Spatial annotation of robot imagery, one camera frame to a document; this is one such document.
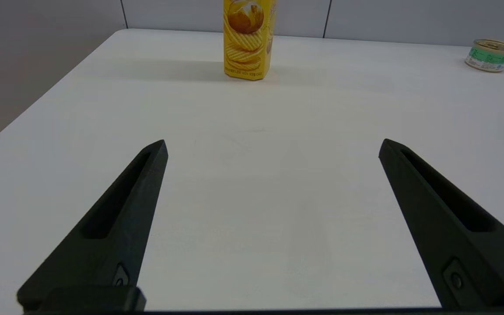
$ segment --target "can lid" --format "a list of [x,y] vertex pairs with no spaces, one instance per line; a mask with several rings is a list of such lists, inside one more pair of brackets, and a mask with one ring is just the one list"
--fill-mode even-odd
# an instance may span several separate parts
[[504,52],[504,42],[494,39],[476,39],[474,44],[486,48],[487,50]]

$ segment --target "white table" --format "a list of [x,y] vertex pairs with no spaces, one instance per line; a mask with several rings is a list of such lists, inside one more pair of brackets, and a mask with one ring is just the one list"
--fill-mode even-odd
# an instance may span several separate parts
[[504,223],[504,73],[468,51],[277,37],[249,82],[222,34],[117,32],[0,134],[0,314],[162,138],[147,309],[438,306],[378,150],[406,144]]

